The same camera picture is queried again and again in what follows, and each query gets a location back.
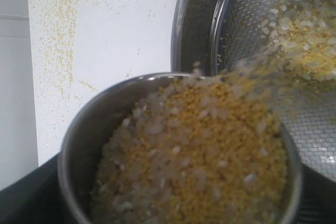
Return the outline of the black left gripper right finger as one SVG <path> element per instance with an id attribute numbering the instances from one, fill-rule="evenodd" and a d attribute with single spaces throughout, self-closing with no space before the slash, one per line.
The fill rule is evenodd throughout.
<path id="1" fill-rule="evenodd" d="M 335 182 L 302 167 L 303 198 L 296 223 L 335 223 Z"/>

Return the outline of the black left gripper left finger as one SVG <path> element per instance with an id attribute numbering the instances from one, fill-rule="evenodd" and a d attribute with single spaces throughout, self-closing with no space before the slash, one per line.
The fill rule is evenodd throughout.
<path id="1" fill-rule="evenodd" d="M 59 190 L 58 155 L 1 190 L 1 223 L 68 223 Z"/>

